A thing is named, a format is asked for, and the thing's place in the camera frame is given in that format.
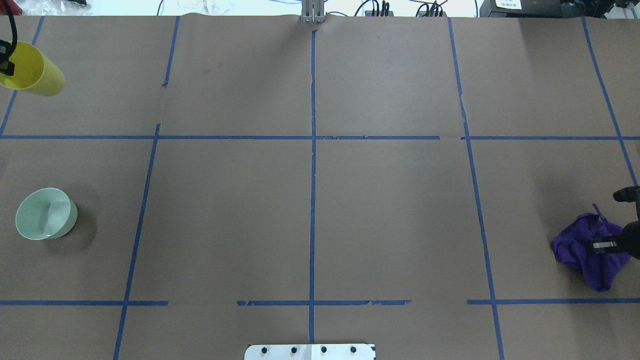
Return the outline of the grey aluminium post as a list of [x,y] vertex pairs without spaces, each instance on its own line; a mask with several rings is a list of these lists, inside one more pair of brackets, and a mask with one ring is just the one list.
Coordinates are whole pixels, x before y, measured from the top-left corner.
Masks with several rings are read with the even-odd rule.
[[300,0],[301,22],[307,24],[324,23],[326,19],[326,0]]

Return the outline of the purple cloth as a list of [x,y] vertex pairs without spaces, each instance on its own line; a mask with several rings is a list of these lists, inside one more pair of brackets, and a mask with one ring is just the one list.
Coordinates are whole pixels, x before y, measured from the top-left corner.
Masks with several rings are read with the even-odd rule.
[[583,275],[586,285],[595,292],[611,290],[618,273],[630,261],[626,251],[595,253],[592,240],[621,235],[621,225],[608,221],[598,205],[594,212],[578,215],[551,242],[554,256],[565,267]]

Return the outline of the white mounting plate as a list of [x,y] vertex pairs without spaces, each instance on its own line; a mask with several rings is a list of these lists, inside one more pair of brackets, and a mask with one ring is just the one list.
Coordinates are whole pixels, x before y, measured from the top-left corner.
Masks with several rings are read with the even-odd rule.
[[247,347],[245,360],[375,360],[374,344],[254,344]]

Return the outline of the clear plastic bag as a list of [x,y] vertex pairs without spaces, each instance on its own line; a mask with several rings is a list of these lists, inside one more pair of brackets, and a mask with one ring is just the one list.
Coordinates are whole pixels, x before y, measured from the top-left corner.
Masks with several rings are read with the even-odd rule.
[[71,0],[21,0],[19,7],[26,16],[66,16],[77,9]]

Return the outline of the yellow plastic cup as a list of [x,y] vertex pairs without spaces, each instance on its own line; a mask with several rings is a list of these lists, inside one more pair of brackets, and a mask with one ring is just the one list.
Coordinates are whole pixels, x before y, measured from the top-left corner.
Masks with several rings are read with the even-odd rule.
[[13,75],[0,75],[1,85],[7,89],[52,97],[62,92],[66,85],[62,71],[28,42],[18,41],[8,61],[13,64]]

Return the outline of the pale green bowl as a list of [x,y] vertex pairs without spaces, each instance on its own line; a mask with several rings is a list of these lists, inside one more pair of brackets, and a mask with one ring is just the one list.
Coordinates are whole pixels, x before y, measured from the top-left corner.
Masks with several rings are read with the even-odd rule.
[[14,217],[18,233],[28,240],[59,239],[75,226],[78,208],[56,187],[39,189],[26,197]]

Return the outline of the black device with label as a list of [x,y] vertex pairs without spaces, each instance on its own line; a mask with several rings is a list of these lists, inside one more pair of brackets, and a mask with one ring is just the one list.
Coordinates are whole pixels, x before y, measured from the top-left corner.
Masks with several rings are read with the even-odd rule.
[[578,18],[587,10],[583,0],[484,0],[480,18]]

